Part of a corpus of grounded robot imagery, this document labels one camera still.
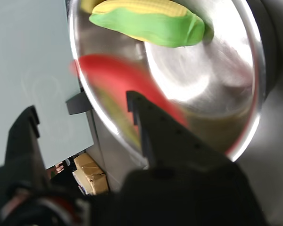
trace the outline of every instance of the bowl rim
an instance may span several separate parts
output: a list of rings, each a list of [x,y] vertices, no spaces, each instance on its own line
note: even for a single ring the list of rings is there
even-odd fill
[[[95,93],[91,89],[87,82],[85,75],[83,74],[80,65],[78,63],[78,53],[79,49],[79,34],[76,30],[78,27],[77,15],[80,9],[80,0],[70,0],[69,3],[69,14],[68,14],[68,26],[69,26],[69,38],[70,47],[75,60],[75,65],[79,74],[79,79],[85,90],[85,93],[91,102],[94,110],[99,115],[100,119],[104,125],[108,128],[111,134],[120,142],[123,147],[137,160],[143,164],[147,164],[147,159],[143,157],[142,153],[136,151],[131,147],[125,139],[121,136],[121,132],[114,125],[112,119],[109,117],[107,112],[101,107],[99,100],[96,98]],[[248,120],[244,126],[244,129],[240,133],[239,137],[232,144],[232,146],[225,152],[227,157],[231,161],[236,161],[246,150],[247,146],[250,144],[252,138],[255,135],[257,127],[261,118],[262,105],[265,100],[266,95],[266,63],[265,55],[263,50],[263,44],[259,32],[259,28],[255,17],[247,3],[246,0],[232,0],[235,5],[242,22],[244,24],[248,40],[250,43],[250,49],[253,58],[253,68],[254,68],[254,79],[252,85],[252,102],[250,105],[250,114]]]

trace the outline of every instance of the toy corn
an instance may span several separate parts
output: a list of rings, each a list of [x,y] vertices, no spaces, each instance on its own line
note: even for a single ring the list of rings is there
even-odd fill
[[[173,48],[199,43],[205,29],[202,19],[169,0],[107,0],[93,9],[89,20],[140,41]]]

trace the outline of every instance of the stainless steel bowl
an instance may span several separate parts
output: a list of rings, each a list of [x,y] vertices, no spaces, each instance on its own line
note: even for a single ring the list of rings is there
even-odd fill
[[[89,15],[80,10],[80,0],[72,0],[69,31],[74,59],[90,53],[106,53],[149,69],[165,96],[181,108],[191,132],[235,161],[257,129],[265,99],[264,50],[273,53],[274,43],[265,41],[270,30],[259,29],[258,25],[271,26],[266,24],[270,22],[268,15],[257,0],[252,4],[259,7],[255,13],[259,23],[246,0],[176,1],[205,21],[202,43],[166,48],[136,41],[93,25]],[[111,110],[113,100],[89,84],[82,71],[80,81],[107,128],[131,154],[144,161],[132,125],[121,113]]]

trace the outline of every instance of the green husk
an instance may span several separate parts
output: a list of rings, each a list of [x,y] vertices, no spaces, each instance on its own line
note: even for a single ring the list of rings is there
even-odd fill
[[[196,45],[202,40],[205,29],[202,19],[188,10],[184,16],[171,17],[117,8],[105,14],[92,14],[89,20],[97,26],[173,48]]]

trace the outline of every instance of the red chili pepper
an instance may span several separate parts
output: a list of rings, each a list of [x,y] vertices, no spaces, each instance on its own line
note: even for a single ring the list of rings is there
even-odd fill
[[[113,56],[92,54],[80,57],[79,65],[89,83],[112,95],[125,112],[128,112],[126,91],[133,90],[144,95],[182,125],[187,125],[182,112],[160,92],[150,75],[132,63]]]

